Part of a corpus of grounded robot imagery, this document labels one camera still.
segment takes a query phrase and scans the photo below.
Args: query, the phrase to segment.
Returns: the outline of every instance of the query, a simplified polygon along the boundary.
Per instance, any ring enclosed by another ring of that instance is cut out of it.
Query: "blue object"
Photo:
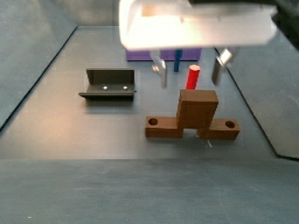
[[[182,56],[182,50],[174,50],[173,53],[173,68],[172,70],[177,73],[180,68],[180,60]]]

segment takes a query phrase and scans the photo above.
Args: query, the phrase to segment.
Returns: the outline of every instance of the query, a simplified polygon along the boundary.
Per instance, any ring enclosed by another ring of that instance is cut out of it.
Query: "red cylinder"
[[[194,89],[197,84],[197,79],[200,75],[201,68],[196,65],[189,66],[189,73],[185,83],[185,89]]]

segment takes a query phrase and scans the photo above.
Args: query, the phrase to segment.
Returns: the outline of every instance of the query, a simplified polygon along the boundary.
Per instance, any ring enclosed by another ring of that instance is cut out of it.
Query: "brown wooden block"
[[[186,90],[180,92],[177,106],[177,127],[180,129],[206,129],[218,105],[213,90]]]
[[[146,137],[181,138],[182,129],[177,129],[176,117],[148,116],[145,118],[144,135]]]
[[[200,139],[234,140],[238,135],[238,124],[233,119],[212,119],[208,129],[198,129]]]

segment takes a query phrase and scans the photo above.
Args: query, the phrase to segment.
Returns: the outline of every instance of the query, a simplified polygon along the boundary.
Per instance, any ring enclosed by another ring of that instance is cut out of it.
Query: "gray floor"
[[[146,139],[145,116],[174,116],[178,91],[188,65],[178,73],[168,65],[168,88],[152,72],[152,62],[125,61],[117,28],[79,27],[53,61],[42,79],[0,136],[0,158],[136,159],[136,158],[272,158],[260,132],[229,75],[218,87],[210,83],[214,51],[202,49],[197,88],[218,95],[217,118],[237,119],[237,140],[206,141],[185,130],[182,139]],[[86,68],[131,67],[134,101],[86,102],[78,97],[87,86]]]
[[[228,74],[217,117],[237,119],[237,140],[145,139],[145,116],[174,115],[188,65],[161,90],[150,62],[125,62],[117,28],[78,28],[0,133],[2,223],[297,223],[297,162],[276,158]],[[131,105],[77,96],[86,67],[136,70]]]

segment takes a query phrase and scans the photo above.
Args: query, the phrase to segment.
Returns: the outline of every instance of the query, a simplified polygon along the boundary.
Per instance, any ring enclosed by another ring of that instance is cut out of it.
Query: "gray table surface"
[[[273,152],[226,73],[210,83],[214,51],[202,49],[197,89],[214,89],[214,117],[237,119],[236,141],[200,140],[194,130],[182,139],[146,139],[145,116],[174,116],[188,65],[168,66],[168,88],[152,62],[126,62],[117,28],[79,27],[50,64],[38,85],[0,134],[0,158],[272,158]],[[85,101],[86,68],[133,68],[133,102]]]

